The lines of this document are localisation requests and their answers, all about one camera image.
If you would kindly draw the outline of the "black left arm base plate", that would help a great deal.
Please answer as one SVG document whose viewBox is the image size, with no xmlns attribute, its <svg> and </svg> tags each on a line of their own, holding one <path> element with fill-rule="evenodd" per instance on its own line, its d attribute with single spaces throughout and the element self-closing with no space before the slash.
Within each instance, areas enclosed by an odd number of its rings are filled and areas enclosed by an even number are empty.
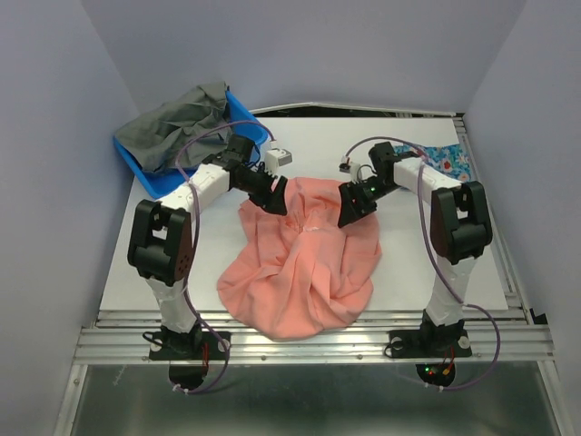
<svg viewBox="0 0 581 436">
<path fill-rule="evenodd" d="M 214 335 L 194 326 L 188 333 L 178 333 L 162 327 L 144 332 L 142 338 L 149 345 L 148 360 L 168 362 L 172 389 L 186 395 L 209 392 L 229 364 L 229 332 Z"/>
</svg>

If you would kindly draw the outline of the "pink skirt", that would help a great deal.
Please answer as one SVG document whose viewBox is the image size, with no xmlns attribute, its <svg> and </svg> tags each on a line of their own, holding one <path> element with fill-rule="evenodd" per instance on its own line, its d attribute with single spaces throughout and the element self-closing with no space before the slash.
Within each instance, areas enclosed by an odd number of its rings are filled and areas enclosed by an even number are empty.
<svg viewBox="0 0 581 436">
<path fill-rule="evenodd" d="M 273 340 L 295 340 L 345 328 L 366 309 L 382 255 L 379 222 L 370 215 L 340 228 L 339 186 L 291 179 L 284 216 L 241 204 L 247 244 L 217 282 L 233 318 Z"/>
</svg>

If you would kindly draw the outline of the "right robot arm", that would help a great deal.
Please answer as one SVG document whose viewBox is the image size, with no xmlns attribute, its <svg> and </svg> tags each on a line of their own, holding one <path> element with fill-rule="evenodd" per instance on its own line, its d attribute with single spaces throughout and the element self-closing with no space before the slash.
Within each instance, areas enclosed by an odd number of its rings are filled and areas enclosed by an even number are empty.
<svg viewBox="0 0 581 436">
<path fill-rule="evenodd" d="M 410 143 L 394 150 L 393 138 L 373 136 L 372 172 L 367 178 L 349 154 L 340 171 L 350 181 L 339 187 L 340 217 L 345 227 L 375 213 L 378 199 L 405 188 L 417 196 L 420 226 L 436 277 L 422 322 L 412 339 L 428 354 L 457 342 L 464 328 L 463 309 L 469 276 L 493 239 L 487 197 L 479 182 L 461 182 L 429 165 L 426 149 Z"/>
</svg>

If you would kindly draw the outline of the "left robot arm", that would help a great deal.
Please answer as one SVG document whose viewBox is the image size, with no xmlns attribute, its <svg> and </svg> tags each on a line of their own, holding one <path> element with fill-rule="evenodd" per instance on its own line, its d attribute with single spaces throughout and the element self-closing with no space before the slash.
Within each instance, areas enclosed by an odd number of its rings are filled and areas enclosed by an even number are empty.
<svg viewBox="0 0 581 436">
<path fill-rule="evenodd" d="M 190 359 L 202 348 L 202 323 L 191 309 L 186 284 L 203 209 L 235 189 L 267 213 L 287 212 L 287 180 L 276 173 L 291 163 L 291 153 L 269 149 L 252 163 L 254 146 L 251 139 L 232 135 L 224 150 L 204 158 L 173 192 L 157 201 L 142 200 L 135 207 L 127 258 L 152 289 L 162 316 L 160 330 L 143 336 L 154 354 Z"/>
</svg>

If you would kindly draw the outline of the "blue floral skirt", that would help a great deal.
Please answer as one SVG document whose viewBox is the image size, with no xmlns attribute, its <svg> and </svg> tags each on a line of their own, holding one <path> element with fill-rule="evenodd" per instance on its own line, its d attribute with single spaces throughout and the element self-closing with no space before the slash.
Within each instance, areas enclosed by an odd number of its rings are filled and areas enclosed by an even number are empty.
<svg viewBox="0 0 581 436">
<path fill-rule="evenodd" d="M 418 149 L 428 157 L 428 165 L 430 167 L 461 182 L 473 180 L 468 155 L 460 144 L 442 147 L 419 145 Z"/>
</svg>

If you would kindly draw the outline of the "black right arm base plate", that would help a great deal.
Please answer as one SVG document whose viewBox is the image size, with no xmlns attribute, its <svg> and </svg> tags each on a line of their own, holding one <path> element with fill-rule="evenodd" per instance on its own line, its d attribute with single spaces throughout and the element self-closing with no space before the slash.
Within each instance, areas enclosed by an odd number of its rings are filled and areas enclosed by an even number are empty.
<svg viewBox="0 0 581 436">
<path fill-rule="evenodd" d="M 465 331 L 457 338 L 440 341 L 420 330 L 391 330 L 383 355 L 394 361 L 414 361 L 422 382 L 446 390 L 455 380 L 456 360 L 471 357 L 473 352 Z"/>
</svg>

